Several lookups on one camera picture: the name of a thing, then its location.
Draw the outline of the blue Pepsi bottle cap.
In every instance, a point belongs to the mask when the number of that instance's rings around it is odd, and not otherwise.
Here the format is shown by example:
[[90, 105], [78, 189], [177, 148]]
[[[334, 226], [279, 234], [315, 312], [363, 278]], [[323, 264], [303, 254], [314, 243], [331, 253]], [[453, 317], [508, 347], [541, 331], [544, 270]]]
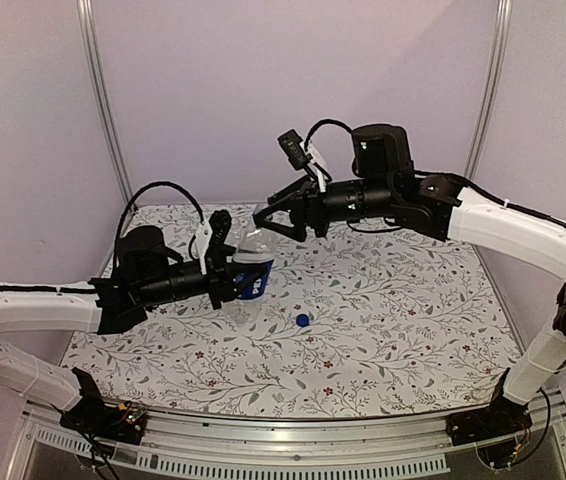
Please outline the blue Pepsi bottle cap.
[[296, 317], [296, 325], [300, 328], [306, 328], [310, 325], [311, 318], [307, 314], [299, 314]]

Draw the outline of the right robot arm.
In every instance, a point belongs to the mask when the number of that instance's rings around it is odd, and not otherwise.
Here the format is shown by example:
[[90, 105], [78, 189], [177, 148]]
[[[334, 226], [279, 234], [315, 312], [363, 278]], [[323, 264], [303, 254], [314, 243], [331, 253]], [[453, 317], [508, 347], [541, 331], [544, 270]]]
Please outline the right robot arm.
[[416, 170], [400, 126], [370, 124], [349, 135], [355, 177], [332, 182], [308, 138], [282, 134], [278, 142], [289, 163], [306, 174], [269, 197], [255, 224], [304, 241], [309, 230], [325, 236], [333, 222], [387, 218], [392, 227], [484, 247], [559, 278], [555, 317], [504, 374], [495, 402], [481, 412], [484, 432], [502, 435], [517, 422], [517, 405], [527, 404], [566, 364], [566, 221], [499, 199], [460, 175]]

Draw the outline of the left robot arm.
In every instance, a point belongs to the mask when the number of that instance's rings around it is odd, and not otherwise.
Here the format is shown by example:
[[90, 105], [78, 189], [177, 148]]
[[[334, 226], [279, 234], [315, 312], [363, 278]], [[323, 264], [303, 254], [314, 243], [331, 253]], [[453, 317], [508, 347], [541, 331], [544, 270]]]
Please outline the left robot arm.
[[[156, 307], [199, 295], [218, 309], [267, 271], [264, 262], [232, 260], [226, 236], [222, 227], [201, 225], [195, 243], [202, 251], [186, 261], [167, 247], [160, 228], [146, 225], [117, 240], [118, 263], [108, 278], [66, 285], [0, 284], [0, 334], [120, 334], [144, 322]], [[111, 412], [89, 373], [52, 365], [1, 342], [0, 385], [71, 412], [91, 434], [111, 426]]]

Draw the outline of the floral patterned table mat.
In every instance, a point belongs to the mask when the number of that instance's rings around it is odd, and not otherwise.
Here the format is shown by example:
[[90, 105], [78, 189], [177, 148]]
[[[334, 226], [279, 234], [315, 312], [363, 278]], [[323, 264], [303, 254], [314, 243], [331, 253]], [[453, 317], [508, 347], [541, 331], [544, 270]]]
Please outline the floral patterned table mat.
[[471, 246], [368, 223], [281, 239], [258, 317], [243, 326], [196, 297], [120, 335], [77, 333], [62, 364], [88, 371], [104, 396], [156, 407], [364, 417], [485, 403], [519, 355]]

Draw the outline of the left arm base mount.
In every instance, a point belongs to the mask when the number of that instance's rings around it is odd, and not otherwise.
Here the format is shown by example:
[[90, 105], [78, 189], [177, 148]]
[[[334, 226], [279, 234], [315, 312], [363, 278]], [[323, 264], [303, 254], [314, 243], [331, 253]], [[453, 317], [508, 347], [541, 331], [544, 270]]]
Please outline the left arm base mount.
[[60, 425], [86, 436], [140, 445], [147, 425], [147, 410], [132, 401], [107, 405], [92, 376], [78, 368], [71, 372], [79, 382], [79, 402], [61, 413]]

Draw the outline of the right aluminium frame post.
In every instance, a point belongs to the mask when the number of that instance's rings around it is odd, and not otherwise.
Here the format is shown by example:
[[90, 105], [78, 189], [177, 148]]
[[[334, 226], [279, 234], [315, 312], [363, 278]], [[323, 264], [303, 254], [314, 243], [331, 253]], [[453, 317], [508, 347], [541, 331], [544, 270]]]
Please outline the right aluminium frame post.
[[488, 136], [489, 124], [497, 99], [498, 87], [507, 52], [513, 2], [498, 0], [488, 68], [477, 121], [470, 143], [464, 175], [473, 179], [478, 171], [482, 151]]

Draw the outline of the aluminium frame post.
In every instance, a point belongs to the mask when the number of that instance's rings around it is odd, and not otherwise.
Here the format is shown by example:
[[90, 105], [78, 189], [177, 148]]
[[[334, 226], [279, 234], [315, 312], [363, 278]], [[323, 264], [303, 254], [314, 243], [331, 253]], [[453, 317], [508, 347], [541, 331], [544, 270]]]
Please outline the aluminium frame post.
[[498, 0], [488, 68], [477, 121], [470, 143], [464, 175], [473, 179], [478, 171], [482, 151], [488, 136], [489, 124], [497, 99], [498, 87], [507, 52], [513, 2]]
[[125, 165], [111, 102], [107, 91], [92, 2], [90, 0], [78, 0], [76, 4], [88, 73], [90, 75], [97, 113], [116, 183], [123, 201], [127, 202], [131, 199], [133, 194], [132, 185]]

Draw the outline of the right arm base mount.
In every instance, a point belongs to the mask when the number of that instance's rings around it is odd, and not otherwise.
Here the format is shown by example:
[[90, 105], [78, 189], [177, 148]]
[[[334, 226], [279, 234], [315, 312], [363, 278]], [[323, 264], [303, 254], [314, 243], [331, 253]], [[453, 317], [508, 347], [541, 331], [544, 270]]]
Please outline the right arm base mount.
[[531, 426], [527, 406], [506, 399], [500, 382], [487, 406], [449, 415], [445, 432], [457, 446], [522, 432]]

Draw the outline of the left aluminium frame post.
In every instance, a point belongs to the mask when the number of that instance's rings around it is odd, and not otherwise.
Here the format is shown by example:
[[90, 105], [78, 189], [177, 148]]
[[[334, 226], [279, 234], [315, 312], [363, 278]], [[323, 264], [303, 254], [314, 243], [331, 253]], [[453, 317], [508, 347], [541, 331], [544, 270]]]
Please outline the left aluminium frame post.
[[123, 201], [127, 202], [131, 199], [133, 194], [132, 185], [125, 165], [111, 102], [107, 91], [92, 2], [90, 0], [78, 0], [76, 4], [88, 73], [90, 75], [97, 113], [116, 183]]

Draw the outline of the aluminium front rail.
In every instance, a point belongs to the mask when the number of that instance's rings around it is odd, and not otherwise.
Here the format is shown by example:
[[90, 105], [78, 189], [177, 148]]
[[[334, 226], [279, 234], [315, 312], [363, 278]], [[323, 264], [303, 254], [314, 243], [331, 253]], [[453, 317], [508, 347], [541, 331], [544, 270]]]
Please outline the aluminium front rail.
[[446, 412], [362, 419], [256, 419], [152, 409], [137, 445], [94, 455], [58, 415], [36, 404], [21, 417], [10, 479], [566, 479], [566, 405], [534, 399], [522, 461], [497, 467], [514, 443], [455, 445]]

